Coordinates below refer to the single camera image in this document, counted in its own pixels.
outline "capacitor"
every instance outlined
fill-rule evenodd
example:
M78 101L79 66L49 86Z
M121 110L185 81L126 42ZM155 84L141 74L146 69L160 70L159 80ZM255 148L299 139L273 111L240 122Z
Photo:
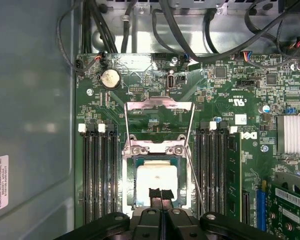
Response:
M222 118L220 116L215 116L213 118L213 121L215 121L218 124L218 123L220 123L222 121Z
M259 107L259 113L261 113L261 114L270 113L270 106L269 105L263 105L263 106Z
M114 90L121 84L121 76L117 70L107 69L100 76L100 80L104 88Z

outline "integrated circuit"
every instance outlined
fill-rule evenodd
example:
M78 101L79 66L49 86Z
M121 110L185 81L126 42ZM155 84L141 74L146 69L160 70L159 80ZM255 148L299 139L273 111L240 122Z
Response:
M227 76L227 68L224 66L217 66L214 69L214 76L217 79L225 79Z
M277 84L277 75L276 74L267 74L266 75L266 84L267 85L276 85Z

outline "pcie slot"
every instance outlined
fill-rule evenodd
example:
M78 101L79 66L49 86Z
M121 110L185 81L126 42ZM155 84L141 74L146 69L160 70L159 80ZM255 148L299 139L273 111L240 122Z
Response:
M256 191L256 227L266 231L266 193L261 189Z
M250 224L250 193L242 190L242 222Z

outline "wire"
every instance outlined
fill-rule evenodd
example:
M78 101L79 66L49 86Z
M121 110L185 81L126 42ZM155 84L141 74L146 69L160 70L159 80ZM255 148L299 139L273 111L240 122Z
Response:
M298 53L300 53L300 44L299 43L297 44L297 50L292 55L288 55L288 54L284 53L281 50L280 46L279 46L279 44L280 44L280 36L281 36L282 28L283 28L283 23L284 23L284 20L282 20L280 22L278 30L277 30L277 33L276 33L276 47L278 48L278 51L279 51L279 53L282 56L284 56L284 57L286 57L288 59L297 59L297 60L300 60L300 56L297 56Z
M57 22L56 22L56 38L57 38L57 42L58 42L58 46L59 46L59 49L61 51L61 54L62 54L65 62L70 66L70 68L73 69L73 70L75 70L75 71L77 71L77 72L79 72L79 73L84 73L87 70L89 70L92 67L92 65L95 64L95 62L97 61L97 57L94 58L91 62L89 62L85 68L78 68L78 67L74 66L72 64L72 62L70 61L70 59L68 58L67 52L66 52L65 47L64 47L64 43L62 42L62 38L61 38L61 22L65 18L66 15L68 15L74 9L76 9L77 7L79 7L80 4L83 1L85 1L85 0L75 1L73 3L73 5L71 6L71 8L69 8L69 10L67 10L63 15L61 15L59 17L59 19L57 20Z
M160 9L154 9L152 11L152 31L153 31L153 35L155 37L155 39L157 40L157 42L164 47L165 49L167 49L168 51L174 53L174 54L178 54L178 55L183 55L183 52L180 52L178 50L175 50L173 48L171 48L170 46L168 46L163 40L162 38L159 36L158 31L157 31L157 13L162 13L162 10Z
M126 16L130 16L132 9L135 7L137 0L131 0L128 7L126 8L125 14ZM130 29L130 22L124 21L123 22L123 39L121 44L121 53L125 54L127 52L128 47L128 39L129 39L129 29Z
M115 41L95 0L89 0L90 12L108 53L118 53Z
M265 0L255 0L252 3L252 6L250 6L249 9L245 12L244 23L245 23L246 27L249 29L249 31L252 32L253 34L257 34L261 30L252 23L251 18L250 18L250 10L255 8L259 3L262 3L264 1ZM273 35L271 35L267 32L265 34L263 34L262 38L268 39L268 40L272 41L275 45L277 45L277 39Z
M183 50L189 54L190 58L192 58L194 61L203 63L203 62L212 62L212 61L217 61L223 58L228 57L229 55L236 54L243 49L247 48L251 44L253 44L255 41L257 41L264 33L268 32L272 27L274 27L276 24L278 24L281 20L285 19L288 15L287 12L282 13L280 16L278 16L276 19L274 19L271 23L269 23L267 26L265 26L260 32L258 32L255 36L250 38L249 40L245 41L244 43L240 44L239 46L228 50L226 52L220 53L220 54L215 54L211 56L206 56L206 57L199 57L197 56L190 46L188 45L187 41L185 40L183 34L181 33L176 20L172 14L172 11L170 9L169 3L166 0L159 0L161 9L163 11L163 14L165 16L165 19L168 22L168 25L172 31L172 34L174 35L175 39L177 42L180 44L180 46L183 48Z
M91 13L91 16L93 17L94 19L94 22L95 22L95 25L100 33L100 38L102 39L103 41L103 44L104 44L104 47L105 47L105 50L108 52L108 53L113 53L113 50L112 48L110 47L110 43L108 41L108 38L106 36L106 33L104 31L104 29L102 28L100 22L99 22L99 19L98 19L98 16L96 14L96 11L95 11L95 1L94 0L88 0L89 2L89 6L90 6L90 13Z
M215 14L217 13L217 9L216 8L208 8L208 10L206 11L203 21L204 21L204 36L206 39L206 43L208 44L209 48L211 49L211 51L214 54L218 54L218 50L215 48L212 40L211 40L211 36L210 36L210 23L211 21L214 19Z
M250 51L250 52L248 53L248 61L250 60L251 55L252 55L252 51Z
M247 52L246 52L246 51L243 52L243 57L244 57L244 60L245 60L246 62L248 62Z

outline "metal bracket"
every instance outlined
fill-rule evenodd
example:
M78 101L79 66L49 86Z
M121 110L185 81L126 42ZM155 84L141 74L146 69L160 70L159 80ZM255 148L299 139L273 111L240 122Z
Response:
M184 109L187 111L191 111L191 118L190 118L188 130L187 130L187 136L183 143L183 146L185 146L185 147L188 145L192 122L193 122L194 114L195 114L195 104L190 101L177 102L171 97L154 96L154 97L150 97L149 99L147 99L145 101L126 102L124 105L125 127L126 127L126 133L128 136L127 143L128 143L129 148L131 148L131 146L133 146L133 145L132 145L132 140L129 137L130 134L129 134L128 111L137 110L137 109L139 109L139 110L153 109L154 107L158 107L158 106L164 106L166 109Z
M228 14L228 4L216 4L216 14L218 15L227 15Z

